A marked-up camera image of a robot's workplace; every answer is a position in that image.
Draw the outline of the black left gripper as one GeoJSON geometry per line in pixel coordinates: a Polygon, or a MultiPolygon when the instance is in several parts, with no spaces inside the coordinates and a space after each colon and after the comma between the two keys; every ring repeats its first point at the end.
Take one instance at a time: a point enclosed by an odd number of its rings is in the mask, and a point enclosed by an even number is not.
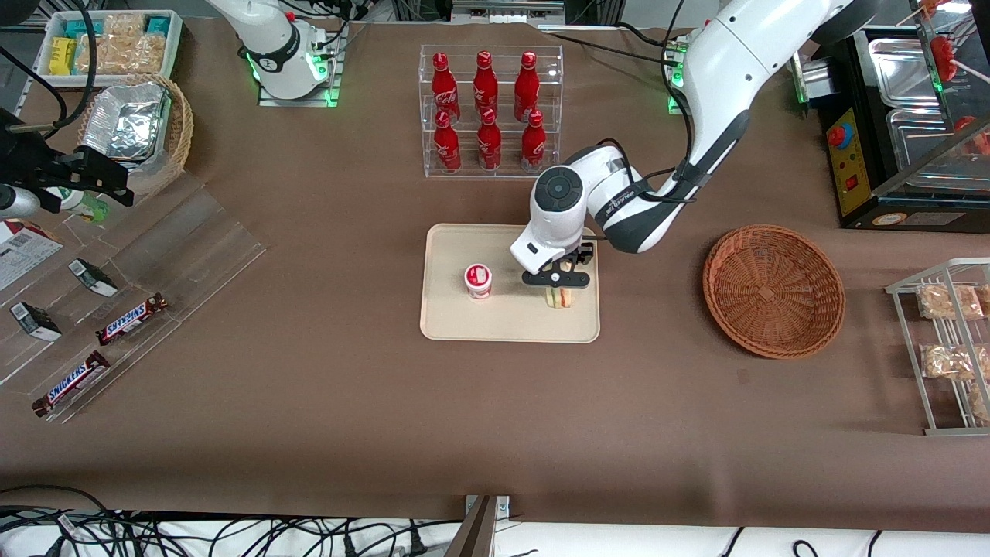
{"type": "Polygon", "coordinates": [[[570,251],[558,260],[546,264],[537,274],[522,272],[522,282],[526,285],[544,286],[545,302],[551,306],[554,303],[554,289],[572,289],[572,305],[580,297],[580,289],[587,288],[591,283],[587,272],[577,271],[579,265],[591,263],[595,256],[593,243],[581,243],[576,250],[570,251]]]}

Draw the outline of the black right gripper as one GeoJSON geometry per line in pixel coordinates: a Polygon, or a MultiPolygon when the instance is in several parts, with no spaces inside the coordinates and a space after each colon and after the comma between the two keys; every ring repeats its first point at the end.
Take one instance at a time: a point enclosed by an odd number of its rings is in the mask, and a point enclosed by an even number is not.
{"type": "MultiPolygon", "coordinates": [[[[12,132],[10,127],[21,123],[13,113],[1,109],[1,120],[1,213],[59,213],[63,210],[60,188],[82,193],[84,184],[38,133],[12,132]]],[[[134,205],[128,170],[95,148],[77,149],[77,174],[98,186],[97,193],[123,206],[134,205]]]]}

